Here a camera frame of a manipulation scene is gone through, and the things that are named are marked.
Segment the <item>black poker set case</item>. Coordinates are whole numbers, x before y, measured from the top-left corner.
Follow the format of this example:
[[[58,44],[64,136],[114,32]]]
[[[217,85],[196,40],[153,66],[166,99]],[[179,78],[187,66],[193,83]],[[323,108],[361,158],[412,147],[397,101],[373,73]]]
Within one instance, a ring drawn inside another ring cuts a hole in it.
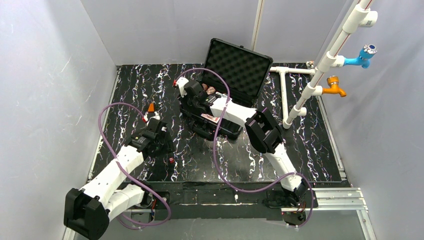
[[[215,100],[221,94],[229,93],[233,103],[251,108],[259,97],[272,64],[273,58],[270,56],[212,38],[200,79],[189,81],[214,87]],[[179,109],[186,117],[190,130],[204,139],[213,140],[218,123],[184,111],[181,104]]]

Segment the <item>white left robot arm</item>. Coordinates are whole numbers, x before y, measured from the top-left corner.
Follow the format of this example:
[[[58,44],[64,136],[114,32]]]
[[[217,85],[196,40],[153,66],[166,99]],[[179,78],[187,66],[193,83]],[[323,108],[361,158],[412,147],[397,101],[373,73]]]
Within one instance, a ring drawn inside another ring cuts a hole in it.
[[[118,187],[148,157],[175,151],[167,123],[150,118],[146,127],[125,140],[117,156],[82,188],[72,188],[65,196],[63,224],[89,240],[98,240],[109,223],[123,211],[140,204],[145,191],[134,183]]]

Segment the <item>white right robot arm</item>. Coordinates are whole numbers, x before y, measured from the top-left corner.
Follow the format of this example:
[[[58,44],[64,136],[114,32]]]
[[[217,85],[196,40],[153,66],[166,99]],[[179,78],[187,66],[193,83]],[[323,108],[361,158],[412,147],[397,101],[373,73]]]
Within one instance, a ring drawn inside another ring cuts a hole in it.
[[[215,143],[223,120],[244,128],[250,145],[270,161],[279,176],[269,187],[281,184],[285,205],[296,206],[304,199],[310,184],[296,172],[284,147],[283,129],[266,107],[256,109],[236,104],[229,92],[208,94],[198,81],[184,77],[173,86],[180,92],[180,110],[192,118],[191,129],[195,133]]]

